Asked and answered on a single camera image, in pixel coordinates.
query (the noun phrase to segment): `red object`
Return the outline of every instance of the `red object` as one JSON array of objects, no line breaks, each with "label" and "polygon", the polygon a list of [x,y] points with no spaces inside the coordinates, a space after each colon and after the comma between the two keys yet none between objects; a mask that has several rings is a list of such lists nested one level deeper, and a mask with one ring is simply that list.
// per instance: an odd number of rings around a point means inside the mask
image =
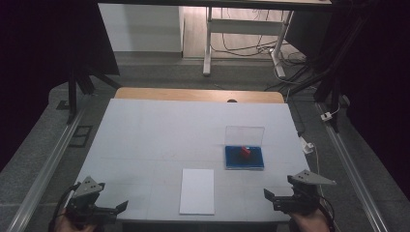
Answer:
[{"label": "red object", "polygon": [[242,147],[241,149],[241,156],[243,158],[248,159],[250,157],[250,149],[246,148],[246,147]]}]

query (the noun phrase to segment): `white table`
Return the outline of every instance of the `white table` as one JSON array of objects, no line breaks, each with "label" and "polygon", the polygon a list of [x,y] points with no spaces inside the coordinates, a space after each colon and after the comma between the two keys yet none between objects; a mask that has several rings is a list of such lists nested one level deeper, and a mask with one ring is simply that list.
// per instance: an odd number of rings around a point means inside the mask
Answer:
[{"label": "white table", "polygon": [[[225,170],[226,126],[265,127],[263,171]],[[213,169],[213,216],[179,215],[182,169]],[[113,99],[77,180],[105,182],[96,204],[132,221],[288,221],[263,189],[292,195],[286,175],[308,164],[284,103],[226,103]]]}]

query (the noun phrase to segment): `white wall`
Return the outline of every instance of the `white wall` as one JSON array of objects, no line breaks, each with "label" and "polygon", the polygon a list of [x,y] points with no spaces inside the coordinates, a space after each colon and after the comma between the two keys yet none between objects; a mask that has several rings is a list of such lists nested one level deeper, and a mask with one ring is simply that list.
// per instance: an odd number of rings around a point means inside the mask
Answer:
[{"label": "white wall", "polygon": [[114,51],[182,51],[182,7],[99,6]]}]

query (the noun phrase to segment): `white paper sheet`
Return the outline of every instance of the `white paper sheet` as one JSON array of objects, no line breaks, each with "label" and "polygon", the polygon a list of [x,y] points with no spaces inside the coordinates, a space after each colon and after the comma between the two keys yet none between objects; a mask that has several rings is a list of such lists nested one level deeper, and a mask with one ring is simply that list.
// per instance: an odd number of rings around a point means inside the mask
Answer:
[{"label": "white paper sheet", "polygon": [[214,170],[183,169],[180,214],[215,214]]}]

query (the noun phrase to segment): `metal bracket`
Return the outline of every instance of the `metal bracket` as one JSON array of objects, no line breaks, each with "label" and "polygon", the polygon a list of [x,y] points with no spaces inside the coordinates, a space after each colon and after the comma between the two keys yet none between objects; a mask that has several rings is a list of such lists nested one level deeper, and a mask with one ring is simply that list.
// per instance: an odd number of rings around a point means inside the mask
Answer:
[{"label": "metal bracket", "polygon": [[91,193],[97,193],[103,190],[103,185],[98,184],[90,176],[86,177],[78,189],[74,192],[73,198],[84,196]]},{"label": "metal bracket", "polygon": [[301,182],[307,185],[332,185],[336,184],[336,181],[329,180],[316,173],[304,170],[292,177],[293,180]]}]

